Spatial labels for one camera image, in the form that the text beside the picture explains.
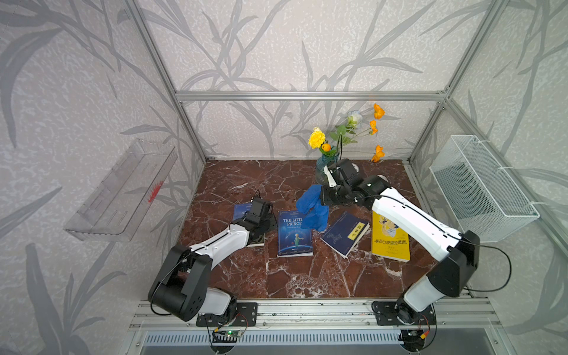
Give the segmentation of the blue Little Prince book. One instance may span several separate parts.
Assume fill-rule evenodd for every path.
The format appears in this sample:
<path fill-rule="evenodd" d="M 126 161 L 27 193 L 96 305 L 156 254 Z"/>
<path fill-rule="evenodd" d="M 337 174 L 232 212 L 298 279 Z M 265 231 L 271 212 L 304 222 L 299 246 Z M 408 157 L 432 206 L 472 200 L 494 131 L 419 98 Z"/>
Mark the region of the blue Little Prince book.
<path fill-rule="evenodd" d="M 312 256 L 312 231 L 302 227 L 305 215 L 298 211 L 280 211 L 277 222 L 278 257 Z"/>

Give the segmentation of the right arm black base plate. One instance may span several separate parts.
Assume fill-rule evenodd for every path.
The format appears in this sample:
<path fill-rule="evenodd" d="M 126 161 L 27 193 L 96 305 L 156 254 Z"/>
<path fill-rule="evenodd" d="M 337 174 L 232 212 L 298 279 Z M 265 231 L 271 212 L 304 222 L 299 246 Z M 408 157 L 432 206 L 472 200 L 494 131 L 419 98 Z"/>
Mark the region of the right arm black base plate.
<path fill-rule="evenodd" d="M 371 310 L 376 318 L 377 325 L 436 325 L 436 314 L 433 305 L 424 311 L 417 312 L 404 302 L 379 301 L 371 303 Z"/>

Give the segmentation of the blue landscape cover book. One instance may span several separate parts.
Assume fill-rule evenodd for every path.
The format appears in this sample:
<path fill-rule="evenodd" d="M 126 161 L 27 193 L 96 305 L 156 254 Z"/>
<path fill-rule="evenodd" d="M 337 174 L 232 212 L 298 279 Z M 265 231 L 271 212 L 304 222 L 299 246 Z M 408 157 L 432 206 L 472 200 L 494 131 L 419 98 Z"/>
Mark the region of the blue landscape cover book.
<path fill-rule="evenodd" d="M 251 209 L 252 202 L 245 204 L 235 204 L 232 220 L 238 220 L 244 217 L 244 215 Z M 257 240 L 249 242 L 247 247 L 262 247 L 265 245 L 265 237 L 259 237 Z"/>

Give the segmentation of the blue cleaning cloth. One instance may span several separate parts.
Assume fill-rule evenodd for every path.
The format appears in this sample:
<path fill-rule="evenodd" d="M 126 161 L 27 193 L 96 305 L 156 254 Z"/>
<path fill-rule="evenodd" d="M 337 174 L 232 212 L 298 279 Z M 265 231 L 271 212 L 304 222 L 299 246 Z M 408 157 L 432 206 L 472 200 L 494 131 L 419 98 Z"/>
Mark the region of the blue cleaning cloth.
<path fill-rule="evenodd" d="M 328 226 L 329 207 L 322 204 L 322 185 L 312 185 L 297 200 L 296 208 L 304 214 L 301 227 L 324 232 Z"/>

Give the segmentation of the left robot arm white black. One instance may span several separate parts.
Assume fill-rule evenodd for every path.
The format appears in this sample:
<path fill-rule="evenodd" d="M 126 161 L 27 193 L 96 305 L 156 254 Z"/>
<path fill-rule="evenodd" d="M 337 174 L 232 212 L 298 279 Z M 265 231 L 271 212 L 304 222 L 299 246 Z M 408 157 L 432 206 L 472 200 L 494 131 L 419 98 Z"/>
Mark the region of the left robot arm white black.
<path fill-rule="evenodd" d="M 244 216 L 233 220 L 214 237 L 187 247 L 170 249 L 148 293 L 151 306 L 190 321 L 199 314 L 210 315 L 223 324 L 238 316 L 237 300 L 231 294 L 209 286 L 213 269 L 231 254 L 257 245 L 266 233 L 277 228 L 272 204 L 259 197 L 251 200 Z"/>

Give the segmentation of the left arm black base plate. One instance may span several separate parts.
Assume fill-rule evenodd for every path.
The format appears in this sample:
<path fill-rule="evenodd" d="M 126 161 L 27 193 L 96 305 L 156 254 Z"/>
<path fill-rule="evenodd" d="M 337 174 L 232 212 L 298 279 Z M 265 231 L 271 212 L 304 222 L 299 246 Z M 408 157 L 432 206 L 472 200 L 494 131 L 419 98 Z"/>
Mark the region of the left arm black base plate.
<path fill-rule="evenodd" d="M 229 310 L 223 315 L 199 314 L 196 326 L 222 327 L 222 326 L 256 326 L 258 315 L 258 303 L 237 301 L 229 306 Z"/>

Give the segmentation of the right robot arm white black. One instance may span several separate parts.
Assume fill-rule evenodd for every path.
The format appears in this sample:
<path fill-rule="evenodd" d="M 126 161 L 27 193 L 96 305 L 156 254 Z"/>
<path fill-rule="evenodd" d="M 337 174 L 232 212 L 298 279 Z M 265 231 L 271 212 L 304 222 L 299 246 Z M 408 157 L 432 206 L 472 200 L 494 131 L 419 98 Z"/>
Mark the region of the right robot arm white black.
<path fill-rule="evenodd" d="M 479 265 L 479 236 L 471 231 L 461 233 L 426 214 L 386 179 L 378 175 L 362 177 L 347 158 L 328 164 L 323 171 L 327 177 L 321 193 L 324 205 L 356 204 L 386 217 L 437 261 L 436 266 L 412 284 L 393 306 L 374 302 L 374 312 L 413 325 L 436 301 L 461 294 Z"/>

